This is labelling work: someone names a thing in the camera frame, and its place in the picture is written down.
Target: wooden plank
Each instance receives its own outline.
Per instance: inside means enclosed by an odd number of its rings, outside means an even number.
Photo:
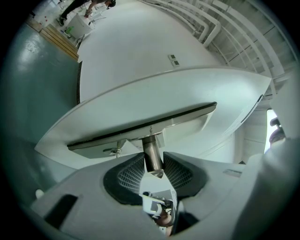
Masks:
[[[70,52],[72,52],[74,55],[77,55],[77,52],[74,51],[72,47],[70,47],[68,44],[66,44],[64,41],[62,41],[57,35],[53,34],[48,28],[43,29],[46,33],[48,33],[51,37],[53,37],[57,42],[62,44],[64,47],[66,47]]]
[[[40,33],[40,35],[45,38],[48,42],[50,42],[51,44],[56,45],[55,42],[53,42],[51,39],[49,39],[45,34],[43,34],[42,32]],[[77,61],[77,59],[73,56],[71,56],[69,53],[67,53],[65,50],[61,49],[66,55],[70,56],[71,58],[73,58],[74,60]]]
[[[46,35],[49,39],[51,39],[58,47],[65,50],[68,54],[74,56],[75,58],[78,58],[77,54],[74,54],[72,51],[68,50],[61,42],[57,41],[53,36],[51,36],[49,33],[47,33],[44,29],[41,31],[44,35]]]
[[[46,31],[42,30],[40,33],[46,39],[49,39],[52,43],[58,46],[61,50],[63,50],[70,57],[74,58],[76,61],[78,60],[78,56],[74,55],[71,51],[69,51],[66,47],[64,47],[61,43],[57,42],[52,36],[50,36]]]
[[[32,17],[28,17],[26,19],[26,23],[37,32],[40,32],[43,29],[42,25],[39,24],[36,20],[34,20]]]
[[[54,28],[51,24],[47,27],[49,31],[53,32],[59,39],[64,41],[66,44],[68,44],[76,53],[78,49],[69,41],[67,40],[56,28]]]

